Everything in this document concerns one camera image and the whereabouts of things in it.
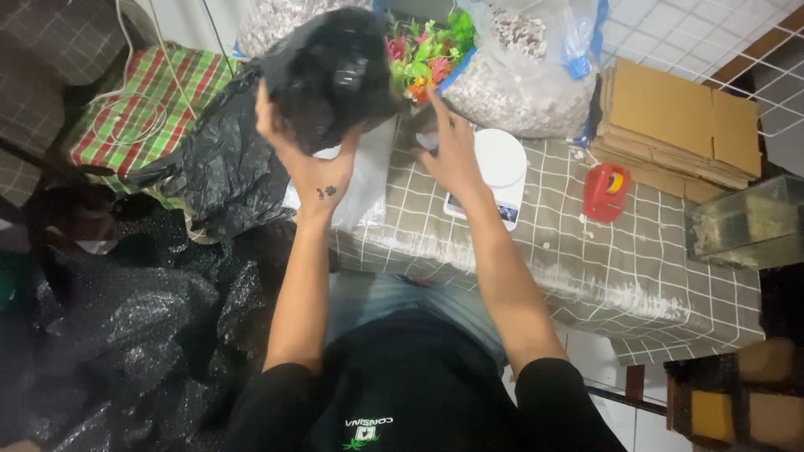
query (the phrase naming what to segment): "black plastic bag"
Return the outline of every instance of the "black plastic bag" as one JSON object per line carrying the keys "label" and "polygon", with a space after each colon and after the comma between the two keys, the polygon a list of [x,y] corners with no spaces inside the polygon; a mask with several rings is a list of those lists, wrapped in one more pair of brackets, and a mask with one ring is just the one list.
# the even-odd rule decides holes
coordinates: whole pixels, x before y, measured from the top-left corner
{"label": "black plastic bag", "polygon": [[384,35],[382,20],[359,8],[313,18],[245,64],[178,150],[126,180],[143,188],[170,179],[162,194],[182,196],[193,229],[219,240],[290,217],[281,206],[289,176],[255,129],[259,81],[305,153],[337,146],[352,126],[373,129],[396,113]]}

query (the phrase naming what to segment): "white scale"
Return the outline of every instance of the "white scale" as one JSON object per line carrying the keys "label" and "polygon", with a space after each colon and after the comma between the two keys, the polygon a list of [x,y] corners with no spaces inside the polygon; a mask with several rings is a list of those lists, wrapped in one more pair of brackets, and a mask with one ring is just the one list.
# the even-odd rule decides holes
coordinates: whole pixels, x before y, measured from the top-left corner
{"label": "white scale", "polygon": [[[527,157],[522,143],[508,132],[484,129],[474,134],[474,154],[483,182],[494,192],[502,223],[510,232],[516,228],[525,192]],[[466,212],[454,195],[447,193],[444,213],[466,220]]]}

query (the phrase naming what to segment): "white wire rack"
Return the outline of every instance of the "white wire rack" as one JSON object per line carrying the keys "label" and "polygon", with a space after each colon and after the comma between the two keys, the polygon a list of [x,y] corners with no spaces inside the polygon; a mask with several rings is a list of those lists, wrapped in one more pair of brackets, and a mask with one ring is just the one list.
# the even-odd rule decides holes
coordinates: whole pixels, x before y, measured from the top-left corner
{"label": "white wire rack", "polygon": [[[609,1],[611,12],[603,26],[604,65],[618,56],[699,83],[711,80],[720,89],[742,93],[760,104],[765,127],[761,134],[766,137],[784,134],[804,122],[804,56],[794,52],[792,63],[790,58],[783,63],[773,61],[773,53],[785,46],[801,45],[800,55],[804,55],[804,27],[788,30],[779,26],[804,0]],[[758,58],[745,53],[772,30],[781,32],[774,47]],[[739,56],[747,59],[745,68],[730,80],[712,78]],[[752,70],[762,75],[755,77],[754,92],[735,85]],[[774,121],[765,120],[769,114]]]}

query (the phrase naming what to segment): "wire grid panel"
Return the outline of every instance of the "wire grid panel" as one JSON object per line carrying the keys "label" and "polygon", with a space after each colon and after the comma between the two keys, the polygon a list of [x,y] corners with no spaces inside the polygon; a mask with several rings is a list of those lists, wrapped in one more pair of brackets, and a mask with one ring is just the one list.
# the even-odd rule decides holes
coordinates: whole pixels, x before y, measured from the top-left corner
{"label": "wire grid panel", "polygon": [[[468,224],[444,213],[446,190],[404,142],[398,135],[391,156],[384,224],[333,230],[330,246],[344,268],[477,292]],[[624,365],[735,351],[764,338],[757,272],[687,261],[681,199],[633,184],[613,223],[586,220],[588,167],[565,142],[523,144],[528,168],[511,238],[555,320],[609,337]]]}
{"label": "wire grid panel", "polygon": [[[792,44],[791,40],[804,39],[804,27],[788,30],[779,26],[802,4],[804,0],[613,0],[602,27],[602,61],[604,66],[610,65],[617,56],[695,82],[714,81],[720,89],[757,101],[761,117],[784,112],[783,121],[774,121],[772,127],[761,131],[765,136],[777,136],[804,121],[804,103],[796,101],[804,93],[804,71],[796,71],[804,60],[780,67],[768,58]],[[784,36],[780,42],[759,58],[745,53],[748,46],[773,30]],[[750,62],[745,69],[725,84],[712,78],[740,56]],[[736,86],[740,76],[757,66],[777,75],[757,86],[755,92]],[[786,86],[786,94],[779,95],[775,88],[782,83],[792,83],[793,88]]]}

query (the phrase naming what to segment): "hand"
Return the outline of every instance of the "hand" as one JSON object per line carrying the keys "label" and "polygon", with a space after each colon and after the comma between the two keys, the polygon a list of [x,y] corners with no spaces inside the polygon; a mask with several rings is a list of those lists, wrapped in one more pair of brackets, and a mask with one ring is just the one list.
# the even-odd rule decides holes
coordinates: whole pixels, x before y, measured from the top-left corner
{"label": "hand", "polygon": [[283,127],[277,107],[270,103],[265,81],[260,80],[256,95],[256,130],[277,151],[277,156],[290,175],[293,186],[301,200],[298,210],[299,224],[308,220],[332,221],[332,214],[349,188],[352,171],[355,169],[357,142],[363,130],[359,125],[347,133],[341,142],[341,150],[331,159],[310,157],[289,135],[290,128]]}
{"label": "hand", "polygon": [[427,88],[427,96],[433,103],[438,119],[438,156],[433,157],[424,148],[411,150],[435,180],[455,195],[466,208],[467,203],[490,188],[483,182],[478,159],[474,155],[474,132],[463,117],[452,113],[435,92]]}

